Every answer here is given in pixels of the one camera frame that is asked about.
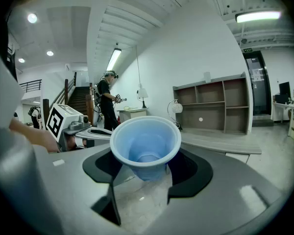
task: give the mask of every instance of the doorway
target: doorway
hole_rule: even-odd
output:
[[[253,115],[271,115],[271,90],[268,72],[260,51],[243,53],[253,93]]]

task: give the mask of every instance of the exit sign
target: exit sign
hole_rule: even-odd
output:
[[[244,52],[245,52],[245,53],[253,52],[253,49],[252,49],[252,48],[247,48],[247,49],[244,49]]]

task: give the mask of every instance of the white table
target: white table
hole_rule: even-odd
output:
[[[120,122],[123,123],[131,118],[137,118],[142,116],[147,116],[148,108],[133,109],[133,110],[120,110]]]
[[[294,105],[293,104],[279,104],[279,103],[272,103],[272,105],[273,105],[273,112],[272,112],[273,116],[274,116],[274,111],[276,110],[276,108],[281,108],[282,109],[281,123],[283,122],[284,109],[289,108],[291,110],[291,119],[290,119],[290,126],[289,126],[289,132],[288,132],[288,136],[290,136],[291,135],[292,125],[293,125]]]

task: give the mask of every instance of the gray floor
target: gray floor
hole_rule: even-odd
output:
[[[247,165],[271,181],[282,192],[294,187],[294,140],[287,137],[288,124],[253,127],[262,154],[251,155]],[[171,174],[159,182],[144,182],[135,177],[114,187],[121,222],[125,230],[141,234],[167,205]]]

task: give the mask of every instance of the blue plastic cup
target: blue plastic cup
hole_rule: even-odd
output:
[[[113,155],[144,181],[155,181],[165,174],[166,164],[179,151],[181,133],[162,117],[136,117],[125,121],[112,133]]]

